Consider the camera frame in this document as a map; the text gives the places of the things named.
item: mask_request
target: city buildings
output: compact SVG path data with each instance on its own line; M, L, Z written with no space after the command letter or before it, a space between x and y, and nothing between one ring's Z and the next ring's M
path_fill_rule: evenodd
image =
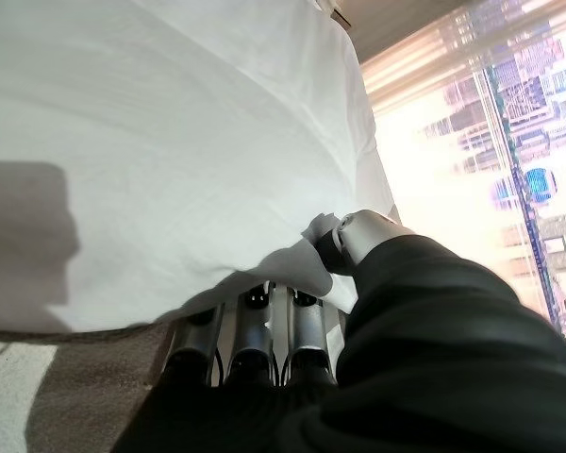
M452 49L457 42L502 29L521 14L524 3L488 1L466 8L456 19L457 27L441 30L441 38ZM562 187L552 172L541 168L544 164L537 163L566 152L564 58L564 46L549 24L511 37L480 56L494 78L496 113L491 115L486 87L483 90L474 75L464 75L441 90L446 116L422 133L429 140L444 137L439 146L452 147L449 156L458 177L490 178L491 200L498 212L488 222L501 238L496 269L525 305L546 314L566 335L566 296L559 284L566 278L566 213L560 203L552 209L554 215L540 214L555 203ZM491 118L496 114L501 120ZM494 121L503 124L507 143L500 143ZM504 153L510 153L510 159ZM516 221L516 212L522 220Z

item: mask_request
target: white sheet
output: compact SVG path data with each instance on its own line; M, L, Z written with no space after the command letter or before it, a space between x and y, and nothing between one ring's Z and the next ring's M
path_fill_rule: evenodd
M0 329L151 323L263 279L349 310L309 240L390 210L374 134L306 0L1 0Z

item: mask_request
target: black sleeve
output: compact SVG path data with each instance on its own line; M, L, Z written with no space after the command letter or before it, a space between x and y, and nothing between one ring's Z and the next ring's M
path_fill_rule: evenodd
M294 451L566 452L566 343L501 278L402 236L355 282L341 391L287 422Z

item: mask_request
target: silver metal joint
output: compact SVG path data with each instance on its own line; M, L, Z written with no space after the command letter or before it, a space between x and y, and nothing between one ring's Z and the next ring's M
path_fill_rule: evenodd
M360 210L341 219L333 242L346 262L356 266L381 243L409 234L415 233L375 211Z

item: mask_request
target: cable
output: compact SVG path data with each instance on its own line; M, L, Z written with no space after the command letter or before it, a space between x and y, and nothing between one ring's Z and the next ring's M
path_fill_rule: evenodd
M218 364L218 387L222 387L225 383L225 368L223 367L223 358L220 350L216 348L216 363Z

